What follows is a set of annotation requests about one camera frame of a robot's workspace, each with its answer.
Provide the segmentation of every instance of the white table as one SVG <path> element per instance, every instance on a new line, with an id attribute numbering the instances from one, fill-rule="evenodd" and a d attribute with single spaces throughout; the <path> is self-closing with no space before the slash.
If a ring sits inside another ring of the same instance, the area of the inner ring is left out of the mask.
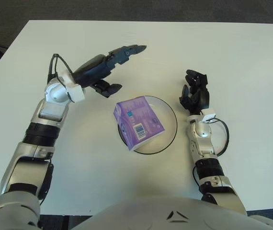
<path id="1" fill-rule="evenodd" d="M 178 99 L 187 69 L 208 76 L 210 107 L 230 130 L 220 162 L 246 209 L 273 208 L 273 24 L 30 21 L 0 61 L 0 180 L 44 96 L 52 54 L 76 69 L 132 44 L 148 47 L 107 78 L 123 88 L 109 99 L 88 89 L 70 106 L 42 214 L 93 215 L 147 195 L 200 198 Z M 129 152 L 117 133 L 115 103 L 140 95 L 167 101 L 178 119 L 176 139 L 156 155 Z M 218 151 L 225 132 L 212 127 Z"/>

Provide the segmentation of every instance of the robotic hand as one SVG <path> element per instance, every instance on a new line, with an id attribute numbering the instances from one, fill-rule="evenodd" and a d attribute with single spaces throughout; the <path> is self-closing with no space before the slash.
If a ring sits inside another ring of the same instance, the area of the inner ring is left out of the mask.
<path id="1" fill-rule="evenodd" d="M 54 145 L 67 116 L 69 103 L 84 100 L 84 88 L 88 86 L 107 98 L 119 91 L 121 85 L 110 85 L 102 79 L 111 74 L 116 63 L 124 64 L 131 55 L 145 48 L 138 45 L 123 46 L 107 56 L 94 57 L 75 72 L 59 54 L 52 56 L 45 98 L 39 102 L 24 139 L 17 145 L 0 184 L 0 219 L 3 220 L 0 221 L 0 229 L 38 226 L 39 200 L 43 202 L 50 188 Z M 58 59 L 67 67 L 62 76 L 57 73 Z"/>

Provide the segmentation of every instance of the black joint segment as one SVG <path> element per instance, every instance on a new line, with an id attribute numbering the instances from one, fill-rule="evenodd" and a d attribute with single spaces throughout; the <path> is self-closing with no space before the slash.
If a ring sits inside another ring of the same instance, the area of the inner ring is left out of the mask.
<path id="1" fill-rule="evenodd" d="M 33 195 L 36 194 L 37 187 L 33 184 L 26 184 L 26 183 L 15 183 L 11 184 L 8 193 L 14 191 L 24 191 L 28 193 L 32 193 Z"/>
<path id="2" fill-rule="evenodd" d="M 202 194 L 206 194 L 206 193 L 234 193 L 232 188 L 230 187 L 213 187 L 211 185 L 211 182 L 205 182 L 204 184 L 201 184 L 199 186 L 199 192 L 201 192 Z"/>
<path id="3" fill-rule="evenodd" d="M 211 194 L 209 194 L 209 193 L 206 193 L 206 194 L 203 195 L 202 201 L 206 201 L 206 202 L 209 202 L 209 203 L 211 203 L 211 204 L 217 205 L 216 200 L 215 200 L 214 197 L 213 197 Z"/>
<path id="4" fill-rule="evenodd" d="M 49 191 L 53 171 L 54 171 L 54 165 L 49 164 L 48 168 L 47 168 L 45 178 L 43 180 L 42 187 L 41 187 L 41 189 L 39 191 L 39 194 L 38 194 L 38 197 L 37 197 L 39 200 L 45 199 L 45 197 L 46 197 L 46 195 L 47 195 L 47 193 Z"/>
<path id="5" fill-rule="evenodd" d="M 195 165 L 199 179 L 208 176 L 224 176 L 223 169 L 217 159 L 201 159 L 198 160 Z"/>
<path id="6" fill-rule="evenodd" d="M 31 122 L 26 130 L 23 143 L 53 147 L 60 133 L 60 128 Z"/>

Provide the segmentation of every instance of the black cable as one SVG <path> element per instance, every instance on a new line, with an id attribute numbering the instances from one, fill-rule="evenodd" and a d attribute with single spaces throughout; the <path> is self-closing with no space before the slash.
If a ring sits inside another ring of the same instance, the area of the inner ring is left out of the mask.
<path id="1" fill-rule="evenodd" d="M 221 155 L 224 154 L 224 152 L 226 151 L 226 149 L 227 149 L 227 147 L 228 147 L 228 144 L 229 144 L 229 129 L 228 129 L 227 124 L 226 124 L 224 121 L 222 121 L 221 119 L 218 119 L 218 118 L 211 118 L 211 119 L 209 119 L 209 120 L 207 120 L 207 121 L 211 121 L 211 120 L 216 120 L 216 121 L 214 121 L 214 122 L 209 122 L 209 123 L 221 122 L 221 123 L 223 124 L 225 130 L 226 130 L 226 136 L 227 136 L 227 138 L 226 138 L 226 143 L 225 143 L 223 149 L 217 154 L 217 156 L 219 157 L 219 156 L 221 156 Z"/>
<path id="2" fill-rule="evenodd" d="M 45 198 L 46 198 L 46 196 L 45 196 L 45 197 L 44 197 L 44 199 L 41 201 L 40 206 L 41 206 L 41 205 L 42 205 L 42 203 L 44 202 Z"/>
<path id="3" fill-rule="evenodd" d="M 66 61 L 59 55 L 59 54 L 56 54 L 57 58 L 60 58 L 60 60 L 63 62 L 63 64 L 65 65 L 65 67 L 68 69 L 69 73 L 71 75 L 73 75 L 73 71 L 71 71 L 70 67 L 68 66 L 68 64 L 66 63 Z"/>
<path id="4" fill-rule="evenodd" d="M 198 187 L 199 187 L 199 183 L 197 182 L 196 177 L 195 177 L 195 174 L 194 174 L 195 169 L 196 169 L 196 166 L 194 166 L 194 168 L 193 168 L 193 170 L 192 170 L 192 174 L 193 174 L 193 178 L 194 178 L 194 180 L 195 180 L 195 183 L 196 183 L 196 184 L 198 185 Z"/>
<path id="5" fill-rule="evenodd" d="M 228 144 L 229 144 L 229 129 L 228 129 L 227 124 L 226 124 L 224 121 L 222 121 L 221 119 L 218 119 L 218 118 L 211 118 L 211 119 L 209 119 L 209 120 L 207 120 L 207 121 L 211 121 L 211 120 L 216 120 L 216 121 L 209 122 L 209 124 L 216 123 L 216 122 L 221 122 L 221 123 L 223 124 L 225 130 L 226 130 L 226 136 L 227 136 L 227 138 L 226 138 L 226 143 L 225 143 L 223 149 L 217 154 L 217 156 L 219 157 L 219 156 L 221 156 L 221 155 L 223 155 L 223 154 L 225 153 L 225 151 L 226 151 L 226 149 L 227 149 L 227 147 L 228 147 Z M 193 174 L 193 178 L 194 178 L 194 180 L 195 180 L 195 183 L 196 183 L 196 184 L 198 185 L 198 187 L 199 187 L 199 183 L 197 182 L 196 177 L 195 177 L 195 174 L 194 174 L 195 169 L 196 169 L 196 166 L 194 166 L 194 168 L 193 168 L 193 170 L 192 170 L 192 174 Z"/>
<path id="6" fill-rule="evenodd" d="M 58 76 L 57 63 L 58 63 L 58 56 L 56 57 L 56 62 L 55 62 L 55 76 L 56 76 L 57 80 L 60 82 L 60 84 L 66 89 L 65 84 L 60 80 L 60 78 Z"/>

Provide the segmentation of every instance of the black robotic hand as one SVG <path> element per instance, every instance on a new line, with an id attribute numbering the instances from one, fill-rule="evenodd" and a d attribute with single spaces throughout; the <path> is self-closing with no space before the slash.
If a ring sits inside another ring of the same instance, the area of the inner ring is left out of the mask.
<path id="1" fill-rule="evenodd" d="M 202 109 L 209 108 L 207 75 L 190 69 L 186 71 L 186 74 L 185 79 L 189 83 L 191 96 L 189 97 L 188 86 L 184 85 L 179 101 L 185 109 L 190 111 L 191 115 L 198 115 Z"/>
<path id="2" fill-rule="evenodd" d="M 122 85 L 112 84 L 102 80 L 111 74 L 111 70 L 115 68 L 115 64 L 124 64 L 129 60 L 129 56 L 132 54 L 138 54 L 146 49 L 146 46 L 123 46 L 109 52 L 109 55 L 105 56 L 99 54 L 92 58 L 82 66 L 80 66 L 74 73 L 73 78 L 77 84 L 82 88 L 92 87 L 104 97 L 118 92 Z"/>

